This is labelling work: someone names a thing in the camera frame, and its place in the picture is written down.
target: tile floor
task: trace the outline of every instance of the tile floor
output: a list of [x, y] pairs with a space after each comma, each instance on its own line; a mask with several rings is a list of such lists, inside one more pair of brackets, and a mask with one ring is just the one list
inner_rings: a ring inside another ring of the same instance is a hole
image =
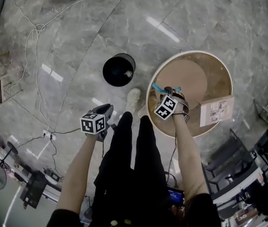
[[[35, 24], [48, 22], [73, 2], [15, 0]], [[14, 0], [5, 0], [0, 17], [0, 52], [10, 50], [11, 53], [0, 64], [12, 60], [7, 70], [25, 67], [25, 44], [32, 28], [14, 6]], [[0, 109], [0, 134], [5, 141], [13, 135], [21, 144], [42, 135], [43, 129], [47, 128], [46, 120], [39, 113], [34, 48], [35, 42], [30, 39], [28, 64], [19, 83], [23, 93]], [[202, 159], [206, 161], [210, 153], [228, 138], [230, 128], [251, 148], [266, 128], [257, 120], [253, 99], [263, 104], [268, 101], [267, 0], [86, 0], [76, 4], [40, 33], [37, 45], [38, 85], [42, 95], [40, 108], [50, 128], [61, 132], [79, 127], [79, 116], [96, 106], [93, 98], [113, 104], [115, 110], [122, 113], [131, 88], [142, 90], [140, 104], [143, 104], [147, 86], [160, 64], [187, 50], [204, 50], [218, 56], [231, 73], [236, 97], [233, 120], [222, 122], [209, 133], [196, 138]], [[133, 80], [117, 88], [104, 81], [102, 66], [121, 52], [132, 55], [137, 68]], [[13, 78], [12, 84], [20, 76]], [[138, 126], [135, 115], [133, 145]], [[174, 141], [157, 131], [156, 137], [162, 163], [167, 169]], [[105, 151], [111, 138], [110, 130], [104, 143]], [[54, 141], [60, 173], [65, 174], [84, 139], [85, 135], [77, 131], [59, 135]], [[23, 160], [36, 169], [53, 168], [53, 153], [55, 149], [48, 139], [34, 140], [19, 149]], [[102, 145], [97, 143], [88, 179], [90, 195], [94, 192], [93, 181], [101, 155]], [[172, 172], [181, 179], [173, 164]]]

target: forearm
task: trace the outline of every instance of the forearm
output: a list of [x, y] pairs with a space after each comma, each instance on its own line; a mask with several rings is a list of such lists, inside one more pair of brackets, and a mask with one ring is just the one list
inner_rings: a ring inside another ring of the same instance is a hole
[[179, 168], [183, 179], [185, 200], [200, 193], [208, 193], [201, 157], [183, 115], [173, 116], [176, 128]]
[[69, 166], [63, 180], [57, 209], [80, 212], [81, 204], [86, 194], [88, 169], [96, 139], [97, 135], [88, 136]]

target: black pants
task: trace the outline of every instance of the black pants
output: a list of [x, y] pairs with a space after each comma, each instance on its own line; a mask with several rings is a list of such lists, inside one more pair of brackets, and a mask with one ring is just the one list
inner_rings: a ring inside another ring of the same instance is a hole
[[153, 125], [148, 116], [140, 122], [134, 170], [130, 167], [133, 117], [126, 112], [114, 132], [94, 182], [93, 226], [112, 220], [132, 222], [152, 218], [166, 207], [168, 191]]

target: white shoe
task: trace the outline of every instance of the white shoe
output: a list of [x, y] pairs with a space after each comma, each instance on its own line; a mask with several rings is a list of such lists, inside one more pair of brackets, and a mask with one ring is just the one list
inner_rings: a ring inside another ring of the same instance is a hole
[[138, 111], [138, 117], [140, 119], [145, 115], [147, 115], [147, 105], [146, 104], [144, 104]]
[[137, 103], [140, 99], [141, 90], [138, 88], [133, 88], [128, 93], [128, 101], [126, 103], [126, 111], [130, 113], [134, 113], [137, 107]]

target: person's left arm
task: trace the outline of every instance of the person's left arm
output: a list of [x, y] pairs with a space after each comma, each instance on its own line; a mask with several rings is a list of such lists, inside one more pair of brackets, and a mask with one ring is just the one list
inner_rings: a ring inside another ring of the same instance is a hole
[[62, 191], [56, 209], [80, 213], [86, 194], [87, 174], [98, 135], [88, 135], [73, 159], [62, 183]]

